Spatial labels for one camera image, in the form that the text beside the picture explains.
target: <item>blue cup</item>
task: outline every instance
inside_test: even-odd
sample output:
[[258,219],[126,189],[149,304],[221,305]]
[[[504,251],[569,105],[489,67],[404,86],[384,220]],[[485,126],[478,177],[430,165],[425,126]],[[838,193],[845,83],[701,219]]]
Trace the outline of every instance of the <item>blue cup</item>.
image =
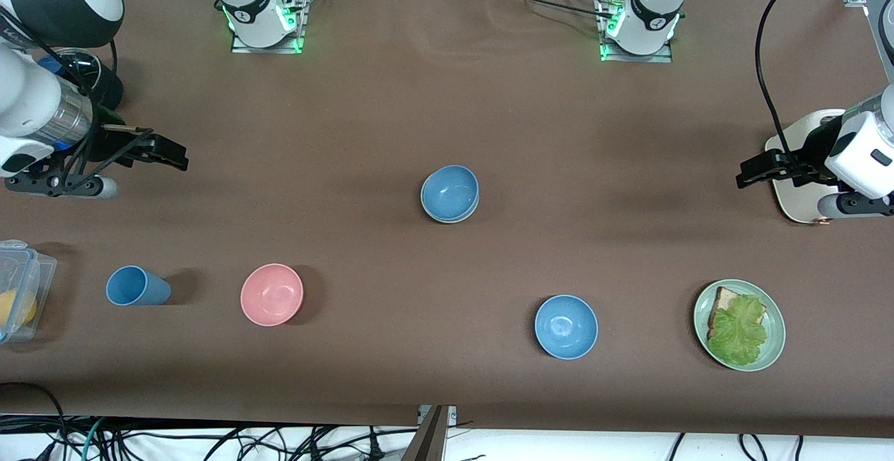
[[170,297],[170,285],[142,267],[126,265],[109,276],[105,296],[114,305],[162,305]]

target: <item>table surface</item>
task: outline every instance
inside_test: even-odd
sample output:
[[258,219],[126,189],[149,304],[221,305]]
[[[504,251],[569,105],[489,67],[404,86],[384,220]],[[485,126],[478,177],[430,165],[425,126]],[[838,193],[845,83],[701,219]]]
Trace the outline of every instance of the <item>table surface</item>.
[[[735,187],[772,134],[767,1],[687,0],[674,62],[625,64],[599,61],[591,18],[521,0],[316,0],[291,57],[230,54],[213,0],[125,0],[119,111],[191,165],[110,168],[114,200],[3,195],[3,235],[59,267],[0,381],[71,414],[402,424],[450,403],[478,427],[888,435],[890,220],[798,226],[768,185]],[[786,122],[887,82],[841,0],[781,0],[764,47]],[[444,226],[418,191],[451,163],[482,197]],[[106,301],[129,263],[168,279],[169,305]],[[306,286],[278,328],[240,311],[265,263]],[[724,277],[785,315],[765,371],[696,341],[693,302]],[[534,339],[557,293],[599,318],[578,361]]]

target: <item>lettuce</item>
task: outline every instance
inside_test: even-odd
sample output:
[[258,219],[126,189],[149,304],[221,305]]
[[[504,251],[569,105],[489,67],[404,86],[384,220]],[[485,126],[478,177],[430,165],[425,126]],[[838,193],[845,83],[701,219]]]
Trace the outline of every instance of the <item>lettuce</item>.
[[740,295],[728,309],[718,309],[713,319],[716,333],[708,340],[713,355],[729,365],[756,362],[767,340],[767,330],[758,323],[764,311],[757,295]]

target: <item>plastic container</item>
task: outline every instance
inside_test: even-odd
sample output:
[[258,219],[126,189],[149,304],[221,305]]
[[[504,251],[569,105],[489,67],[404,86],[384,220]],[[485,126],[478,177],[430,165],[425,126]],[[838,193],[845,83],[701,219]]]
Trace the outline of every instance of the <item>plastic container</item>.
[[34,337],[57,260],[23,241],[0,242],[0,344]]

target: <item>toast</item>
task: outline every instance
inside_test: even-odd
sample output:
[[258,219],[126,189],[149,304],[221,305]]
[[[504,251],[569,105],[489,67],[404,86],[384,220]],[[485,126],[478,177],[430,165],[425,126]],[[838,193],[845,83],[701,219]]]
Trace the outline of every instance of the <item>toast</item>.
[[[728,309],[729,305],[732,304],[732,301],[737,299],[738,296],[740,296],[739,293],[736,293],[725,286],[718,286],[715,305],[711,309],[711,317],[708,318],[708,338],[714,337],[717,333],[715,328],[715,312],[717,312],[718,309]],[[763,306],[763,312],[767,312],[766,306]],[[763,314],[761,314],[761,317],[757,320],[758,324],[761,322],[763,322]]]

